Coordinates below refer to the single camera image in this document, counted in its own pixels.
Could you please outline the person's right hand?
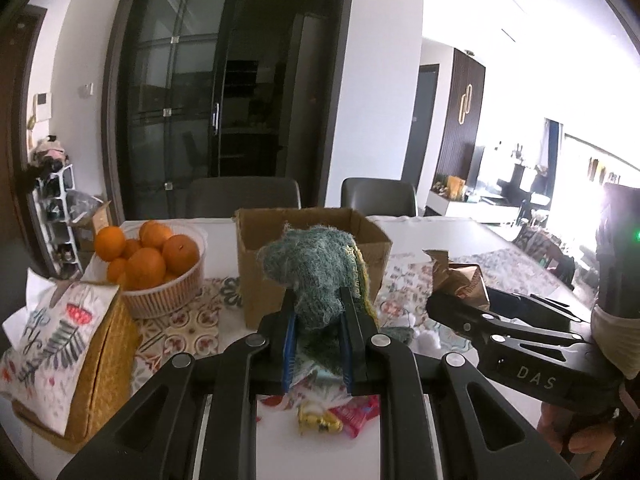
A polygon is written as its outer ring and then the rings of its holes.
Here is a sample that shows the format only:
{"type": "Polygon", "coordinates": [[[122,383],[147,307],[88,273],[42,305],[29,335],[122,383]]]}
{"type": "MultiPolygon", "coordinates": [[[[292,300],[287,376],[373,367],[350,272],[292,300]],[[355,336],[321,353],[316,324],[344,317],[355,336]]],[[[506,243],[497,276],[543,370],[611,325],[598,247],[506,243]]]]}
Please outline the person's right hand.
{"type": "Polygon", "coordinates": [[[555,452],[567,450],[574,455],[585,455],[584,469],[595,471],[616,440],[615,422],[598,422],[591,426],[571,427],[575,415],[570,411],[544,402],[540,407],[537,430],[555,452]]]}

